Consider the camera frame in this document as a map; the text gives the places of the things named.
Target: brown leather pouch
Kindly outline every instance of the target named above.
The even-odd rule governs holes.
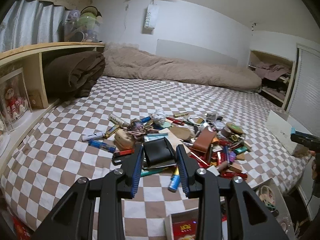
[[[206,153],[212,143],[213,138],[216,136],[217,132],[209,131],[206,127],[196,139],[195,143],[193,144],[193,149]]]

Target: light blue curtain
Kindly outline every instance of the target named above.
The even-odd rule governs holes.
[[[63,41],[69,11],[38,0],[17,0],[0,25],[0,51],[43,42]]]

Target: bed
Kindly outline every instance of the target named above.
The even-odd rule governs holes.
[[[56,107],[15,150],[0,183],[12,211],[35,230],[77,178],[96,179],[115,168],[110,153],[88,146],[81,135],[113,126],[108,121],[111,112],[129,121],[146,117],[155,109],[163,109],[167,115],[215,110],[226,122],[240,125],[253,150],[246,154],[246,161],[238,162],[248,174],[250,187],[273,178],[281,191],[287,192],[308,161],[290,156],[266,129],[269,111],[279,108],[257,93],[175,81],[101,77],[88,98]],[[166,239],[163,218],[197,207],[197,200],[186,199],[181,187],[176,193],[167,190],[170,176],[164,171],[143,177],[135,198],[122,200],[126,239]]]

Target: rolled blanket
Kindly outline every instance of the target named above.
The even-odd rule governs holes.
[[[44,67],[46,92],[64,100],[88,97],[104,67],[104,56],[97,51],[58,57]]]

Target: white blind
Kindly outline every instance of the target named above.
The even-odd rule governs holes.
[[[320,136],[320,57],[299,49],[297,79],[288,113],[313,135]]]

